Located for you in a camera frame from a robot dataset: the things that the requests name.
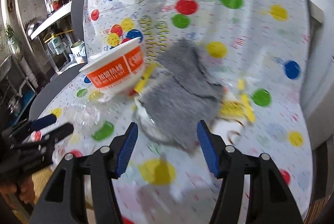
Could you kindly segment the orange white paper bowl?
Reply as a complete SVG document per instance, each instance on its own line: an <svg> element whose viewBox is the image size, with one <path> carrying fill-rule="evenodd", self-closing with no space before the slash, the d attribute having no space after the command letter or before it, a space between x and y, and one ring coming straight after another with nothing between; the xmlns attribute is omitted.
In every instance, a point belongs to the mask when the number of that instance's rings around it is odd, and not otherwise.
<svg viewBox="0 0 334 224"><path fill-rule="evenodd" d="M140 38L122 43L80 69L95 89L105 95L129 91L140 80L145 68L145 52Z"/></svg>

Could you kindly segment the white patterned mug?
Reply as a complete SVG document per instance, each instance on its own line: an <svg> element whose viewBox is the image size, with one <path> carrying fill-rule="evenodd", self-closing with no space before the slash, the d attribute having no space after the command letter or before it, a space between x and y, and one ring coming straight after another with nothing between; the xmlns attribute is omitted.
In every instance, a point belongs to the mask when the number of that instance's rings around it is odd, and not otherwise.
<svg viewBox="0 0 334 224"><path fill-rule="evenodd" d="M85 51L85 43L83 41L78 40L77 42L75 42L70 47L70 50L75 57L75 61L78 64L87 62L87 55L86 55L86 51Z"/></svg>

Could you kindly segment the brown white paper wrapper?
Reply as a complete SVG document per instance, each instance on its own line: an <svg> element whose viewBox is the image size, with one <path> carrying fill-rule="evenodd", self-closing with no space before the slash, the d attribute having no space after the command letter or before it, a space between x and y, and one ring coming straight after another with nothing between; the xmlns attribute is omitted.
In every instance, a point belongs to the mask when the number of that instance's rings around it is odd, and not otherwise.
<svg viewBox="0 0 334 224"><path fill-rule="evenodd" d="M245 129L245 124L241 121L219 119L212 125L211 131L220 136L226 145L236 146Z"/></svg>

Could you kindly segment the grey refrigerator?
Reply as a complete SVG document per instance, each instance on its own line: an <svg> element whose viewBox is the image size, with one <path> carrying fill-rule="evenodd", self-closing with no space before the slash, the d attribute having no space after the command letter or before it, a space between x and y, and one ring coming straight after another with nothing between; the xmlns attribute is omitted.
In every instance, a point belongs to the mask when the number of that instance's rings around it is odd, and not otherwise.
<svg viewBox="0 0 334 224"><path fill-rule="evenodd" d="M333 0L310 0L320 26L310 45L306 76L301 92L312 149L333 135Z"/></svg>

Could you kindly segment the balloon print tablecloth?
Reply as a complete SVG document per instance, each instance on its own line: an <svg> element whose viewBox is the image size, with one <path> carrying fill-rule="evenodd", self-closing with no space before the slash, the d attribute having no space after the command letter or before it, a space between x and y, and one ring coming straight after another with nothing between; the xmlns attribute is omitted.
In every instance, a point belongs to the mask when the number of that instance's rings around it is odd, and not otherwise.
<svg viewBox="0 0 334 224"><path fill-rule="evenodd" d="M246 81L256 121L246 124L236 147L268 153L305 218L312 192L310 138L300 107L309 48L308 0L85 0L88 60L140 37L146 65L178 39L199 47L210 81ZM135 110L133 98L111 103L114 128L95 142L74 132L58 143L56 166L66 153L89 155L123 134ZM220 181L203 153L151 141L140 130L130 164L113 182L122 215L133 223L208 223Z"/></svg>

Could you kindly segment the white kitchen shelf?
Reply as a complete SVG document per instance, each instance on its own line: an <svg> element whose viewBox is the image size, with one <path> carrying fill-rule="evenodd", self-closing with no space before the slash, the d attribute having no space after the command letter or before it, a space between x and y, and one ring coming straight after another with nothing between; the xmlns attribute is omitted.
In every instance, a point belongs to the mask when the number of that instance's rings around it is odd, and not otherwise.
<svg viewBox="0 0 334 224"><path fill-rule="evenodd" d="M71 13L72 1L60 7L56 10L50 17L48 17L43 23L41 23L37 29L29 36L31 40L39 36L44 30L46 30L51 25L55 24L57 21L68 16Z"/></svg>

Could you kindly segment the grey fluffy cloth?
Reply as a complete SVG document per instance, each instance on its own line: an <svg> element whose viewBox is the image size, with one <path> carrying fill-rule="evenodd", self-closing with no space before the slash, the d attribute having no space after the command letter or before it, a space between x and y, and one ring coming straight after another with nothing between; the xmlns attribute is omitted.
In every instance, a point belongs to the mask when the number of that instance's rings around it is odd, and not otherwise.
<svg viewBox="0 0 334 224"><path fill-rule="evenodd" d="M199 58L199 48L179 39L156 58L162 70L159 78L145 89L139 101L162 134L186 151L197 146L196 126L217 116L223 87L209 81Z"/></svg>

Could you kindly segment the yellow clear snack wrapper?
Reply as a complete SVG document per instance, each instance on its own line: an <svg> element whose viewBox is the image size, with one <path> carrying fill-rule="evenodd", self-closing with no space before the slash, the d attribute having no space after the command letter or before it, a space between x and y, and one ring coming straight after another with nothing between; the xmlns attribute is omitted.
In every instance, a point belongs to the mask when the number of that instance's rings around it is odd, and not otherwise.
<svg viewBox="0 0 334 224"><path fill-rule="evenodd" d="M255 112L246 94L246 81L239 79L236 83L226 83L223 85L223 90L224 95L219 111L220 118L235 120L241 125L255 123Z"/></svg>

